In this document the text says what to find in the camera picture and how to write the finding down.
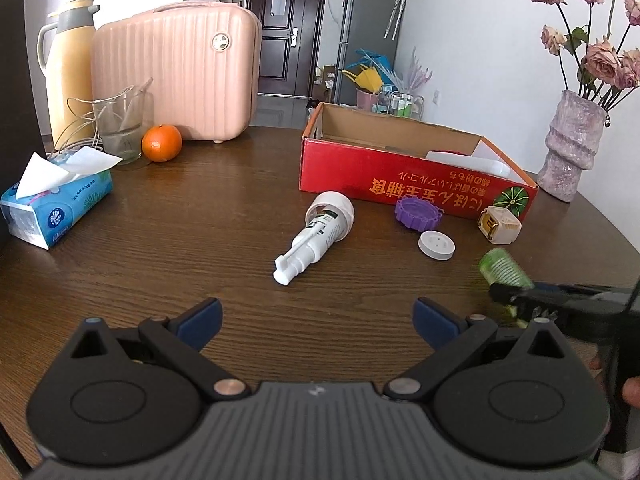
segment bottle label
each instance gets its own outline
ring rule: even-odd
[[[338,213],[330,211],[328,209],[323,209],[320,214],[315,217],[306,227],[312,228],[317,224],[322,224],[322,230],[319,232],[319,234],[326,237],[324,238],[324,241],[326,243],[326,248],[328,249],[342,233],[342,227],[340,225],[340,221],[338,220]]]

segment flower vase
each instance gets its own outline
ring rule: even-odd
[[[538,173],[542,189],[563,202],[574,199],[582,171],[593,168],[606,117],[596,103],[571,90],[562,91],[545,139],[549,152]]]

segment glass cup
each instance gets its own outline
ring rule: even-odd
[[[146,89],[133,86],[116,97],[94,103],[95,125],[104,151],[129,164],[142,155],[142,118]]]

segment tissue box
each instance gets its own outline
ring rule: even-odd
[[[82,216],[113,189],[111,172],[102,171],[21,199],[18,184],[0,198],[2,215],[15,237],[44,249],[52,247]]]

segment tissue paper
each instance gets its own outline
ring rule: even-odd
[[[110,170],[121,160],[119,156],[99,152],[88,146],[61,159],[57,164],[33,153],[22,174],[15,197],[20,200],[26,196],[55,189],[79,178]]]

